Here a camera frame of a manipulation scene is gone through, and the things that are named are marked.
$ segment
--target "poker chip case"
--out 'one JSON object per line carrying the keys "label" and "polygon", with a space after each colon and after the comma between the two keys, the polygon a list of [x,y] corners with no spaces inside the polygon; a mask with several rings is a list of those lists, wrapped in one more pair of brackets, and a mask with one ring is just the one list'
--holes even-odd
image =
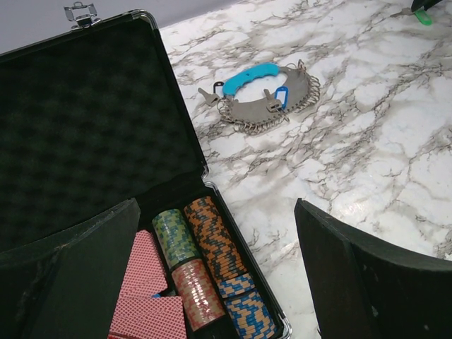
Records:
{"label": "poker chip case", "polygon": [[[69,15],[77,25],[67,34],[0,56],[0,253],[135,198],[138,231],[160,244],[166,292],[183,294],[196,271],[215,295],[218,314],[206,323],[185,309],[188,338],[290,338],[220,192],[205,182],[207,162],[155,20],[140,10],[93,13]],[[167,253],[168,220],[186,225],[185,250]],[[261,305],[270,335],[237,329],[242,302]]]}

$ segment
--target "green object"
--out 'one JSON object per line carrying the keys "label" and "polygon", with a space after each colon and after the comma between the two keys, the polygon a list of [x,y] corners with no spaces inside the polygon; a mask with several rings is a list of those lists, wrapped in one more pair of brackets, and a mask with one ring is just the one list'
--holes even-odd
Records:
{"label": "green object", "polygon": [[416,18],[425,26],[430,26],[433,23],[432,18],[423,9],[415,11]]}

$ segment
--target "gray marble veins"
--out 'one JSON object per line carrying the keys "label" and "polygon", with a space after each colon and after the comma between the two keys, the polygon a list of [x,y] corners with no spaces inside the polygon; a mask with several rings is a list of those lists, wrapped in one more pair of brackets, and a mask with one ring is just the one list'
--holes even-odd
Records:
{"label": "gray marble veins", "polygon": [[[389,18],[399,1],[255,0],[162,30],[215,182],[294,327],[318,338],[293,208],[305,198],[365,232],[452,256],[452,2]],[[315,108],[259,136],[234,133],[197,88],[302,59]],[[259,99],[284,78],[237,95]]]}

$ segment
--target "blue poker chip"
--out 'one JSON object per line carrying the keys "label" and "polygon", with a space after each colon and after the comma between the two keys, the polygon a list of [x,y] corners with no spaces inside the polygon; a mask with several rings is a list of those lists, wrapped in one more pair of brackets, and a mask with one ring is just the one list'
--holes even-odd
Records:
{"label": "blue poker chip", "polygon": [[237,305],[231,306],[227,305],[226,307],[231,311],[232,314],[242,315],[245,311],[258,311],[259,309],[262,309],[261,305],[246,305],[245,307],[237,307]]}
{"label": "blue poker chip", "polygon": [[260,331],[262,330],[264,327],[266,327],[264,322],[260,322],[259,324],[255,324],[255,323],[247,323],[246,325],[241,325],[238,326],[237,328],[239,329],[239,331],[245,331],[248,328],[254,326],[255,331]]}
{"label": "blue poker chip", "polygon": [[246,307],[253,302],[263,302],[261,296],[258,294],[256,290],[252,290],[246,295],[241,295],[238,298],[225,300],[226,306],[235,306],[235,307]]}
{"label": "blue poker chip", "polygon": [[224,299],[241,295],[255,287],[254,281],[249,273],[218,283],[218,289]]}
{"label": "blue poker chip", "polygon": [[269,328],[267,329],[267,331],[265,331],[265,332],[263,333],[263,337],[264,337],[264,338],[269,338],[269,337],[271,337],[273,334],[275,334],[275,332],[276,332],[276,326],[275,326],[275,324],[272,324],[271,326],[269,326]]}
{"label": "blue poker chip", "polygon": [[264,317],[261,317],[260,319],[253,319],[252,321],[243,321],[243,322],[234,321],[234,325],[240,328],[244,326],[245,327],[255,326],[256,328],[263,328],[264,326],[268,326],[269,323],[270,319]]}
{"label": "blue poker chip", "polygon": [[255,326],[259,326],[262,323],[264,323],[264,319],[268,319],[268,317],[261,317],[261,319],[256,319],[256,318],[235,318],[232,321],[237,324],[237,325],[242,325],[242,324],[247,324],[247,325],[255,325]]}

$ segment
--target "blue key holder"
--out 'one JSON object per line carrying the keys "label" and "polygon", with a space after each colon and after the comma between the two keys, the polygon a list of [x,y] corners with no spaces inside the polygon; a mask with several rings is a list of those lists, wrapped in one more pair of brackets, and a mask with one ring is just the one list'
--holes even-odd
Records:
{"label": "blue key holder", "polygon": [[289,88],[281,86],[276,88],[275,99],[279,99],[282,104],[282,109],[287,106],[287,99],[289,99]]}
{"label": "blue key holder", "polygon": [[223,93],[224,95],[235,95],[246,83],[264,76],[277,76],[279,73],[280,68],[276,64],[267,63],[251,67],[226,81],[223,85]]}

